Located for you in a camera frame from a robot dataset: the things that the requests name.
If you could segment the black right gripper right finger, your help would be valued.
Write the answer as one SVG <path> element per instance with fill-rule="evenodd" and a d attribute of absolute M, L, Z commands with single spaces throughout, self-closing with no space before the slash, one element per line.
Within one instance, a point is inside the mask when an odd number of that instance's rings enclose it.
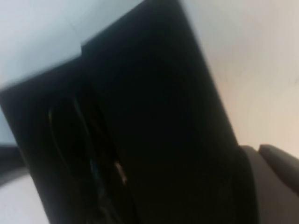
<path fill-rule="evenodd" d="M 272 145 L 260 145 L 259 154 L 279 179 L 297 195 L 299 194 L 299 160 Z"/>

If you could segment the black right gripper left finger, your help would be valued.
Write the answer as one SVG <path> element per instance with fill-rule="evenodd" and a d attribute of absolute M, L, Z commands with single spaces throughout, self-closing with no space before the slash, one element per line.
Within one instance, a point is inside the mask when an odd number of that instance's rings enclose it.
<path fill-rule="evenodd" d="M 297 224 L 299 195 L 287 187 L 258 151 L 240 152 L 240 223 Z"/>

